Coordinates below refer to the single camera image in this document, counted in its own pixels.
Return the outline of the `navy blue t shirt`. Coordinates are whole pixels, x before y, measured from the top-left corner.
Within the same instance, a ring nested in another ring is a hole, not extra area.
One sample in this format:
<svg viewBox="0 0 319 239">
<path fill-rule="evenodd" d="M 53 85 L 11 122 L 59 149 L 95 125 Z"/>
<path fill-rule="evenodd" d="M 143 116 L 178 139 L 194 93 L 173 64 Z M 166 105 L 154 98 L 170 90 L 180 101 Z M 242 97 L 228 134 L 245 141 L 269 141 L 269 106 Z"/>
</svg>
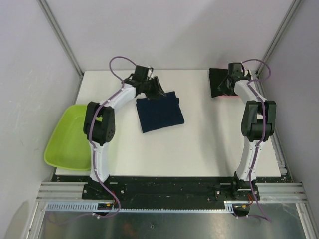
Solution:
<svg viewBox="0 0 319 239">
<path fill-rule="evenodd" d="M 185 123 L 175 91 L 155 100 L 137 99 L 136 106 L 142 133 Z"/>
</svg>

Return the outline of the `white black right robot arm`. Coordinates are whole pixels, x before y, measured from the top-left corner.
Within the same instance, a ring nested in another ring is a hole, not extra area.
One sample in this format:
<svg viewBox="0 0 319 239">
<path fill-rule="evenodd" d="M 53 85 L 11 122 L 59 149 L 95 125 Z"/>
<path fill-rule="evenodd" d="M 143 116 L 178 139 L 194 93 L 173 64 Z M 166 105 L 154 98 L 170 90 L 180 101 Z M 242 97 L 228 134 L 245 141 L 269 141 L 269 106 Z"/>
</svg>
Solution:
<svg viewBox="0 0 319 239">
<path fill-rule="evenodd" d="M 255 196 L 256 166 L 265 142 L 274 134 L 276 109 L 275 101 L 264 98 L 252 86 L 251 76 L 245 72 L 242 63 L 229 63 L 225 79 L 218 90 L 226 96 L 237 95 L 245 105 L 241 121 L 244 147 L 239 166 L 234 172 L 230 195 L 241 200 L 247 195 Z"/>
</svg>

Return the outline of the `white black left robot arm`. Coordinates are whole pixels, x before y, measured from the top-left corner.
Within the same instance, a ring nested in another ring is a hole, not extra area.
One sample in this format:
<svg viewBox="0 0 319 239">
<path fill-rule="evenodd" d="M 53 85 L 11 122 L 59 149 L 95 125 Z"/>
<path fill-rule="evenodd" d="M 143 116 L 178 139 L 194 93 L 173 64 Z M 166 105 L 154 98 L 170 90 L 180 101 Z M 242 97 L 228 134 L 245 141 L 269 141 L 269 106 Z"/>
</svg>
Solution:
<svg viewBox="0 0 319 239">
<path fill-rule="evenodd" d="M 116 132 L 116 112 L 140 94 L 148 99 L 165 96 L 159 78 L 153 75 L 153 71 L 152 67 L 137 65 L 134 73 L 124 79 L 120 89 L 107 100 L 102 103 L 90 102 L 87 105 L 83 131 L 91 149 L 88 184 L 99 199 L 107 198 L 110 193 L 110 186 L 105 182 L 110 176 L 108 149 Z"/>
</svg>

